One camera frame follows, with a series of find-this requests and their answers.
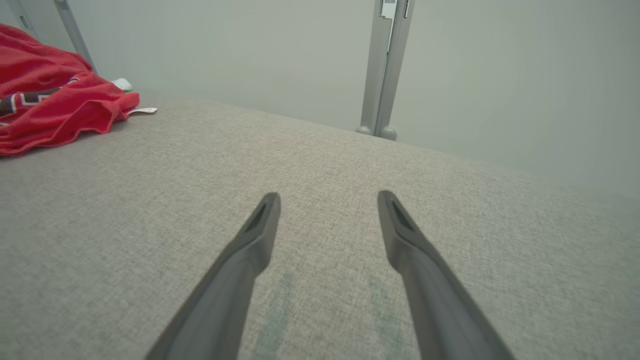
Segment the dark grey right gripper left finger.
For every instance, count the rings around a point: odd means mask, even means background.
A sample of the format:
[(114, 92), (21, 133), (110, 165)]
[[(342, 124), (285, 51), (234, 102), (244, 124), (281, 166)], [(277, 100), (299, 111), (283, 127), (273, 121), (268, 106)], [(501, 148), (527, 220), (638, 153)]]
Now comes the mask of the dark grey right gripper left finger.
[(147, 360), (235, 360), (256, 278), (274, 249), (281, 196), (267, 193), (157, 338)]

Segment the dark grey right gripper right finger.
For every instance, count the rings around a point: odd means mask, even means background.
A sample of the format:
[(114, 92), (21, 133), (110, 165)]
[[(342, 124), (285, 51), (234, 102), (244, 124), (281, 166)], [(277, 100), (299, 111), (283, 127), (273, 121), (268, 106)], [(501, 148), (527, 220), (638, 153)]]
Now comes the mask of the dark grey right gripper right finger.
[(402, 277), (424, 360), (512, 360), (505, 342), (398, 197), (378, 193), (387, 259)]

